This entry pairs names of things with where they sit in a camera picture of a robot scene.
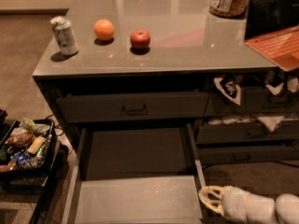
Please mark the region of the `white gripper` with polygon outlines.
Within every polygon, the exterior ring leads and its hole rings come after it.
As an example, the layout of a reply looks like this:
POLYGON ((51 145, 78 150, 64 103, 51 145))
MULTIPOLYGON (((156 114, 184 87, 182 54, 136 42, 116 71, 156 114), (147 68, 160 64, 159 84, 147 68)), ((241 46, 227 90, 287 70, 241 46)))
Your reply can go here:
POLYGON ((233 186, 204 186, 198 192, 201 202, 213 212, 242 224, 278 224, 275 201, 233 186), (209 195, 218 200, 204 200, 209 195))

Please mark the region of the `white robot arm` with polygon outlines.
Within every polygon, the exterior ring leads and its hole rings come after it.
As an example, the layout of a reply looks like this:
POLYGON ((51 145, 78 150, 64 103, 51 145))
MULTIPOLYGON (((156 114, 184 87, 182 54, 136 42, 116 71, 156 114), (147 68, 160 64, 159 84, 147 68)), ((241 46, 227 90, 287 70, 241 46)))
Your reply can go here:
POLYGON ((299 197, 280 194, 275 200, 233 186, 205 186, 201 202, 213 212, 242 224, 299 224, 299 197))

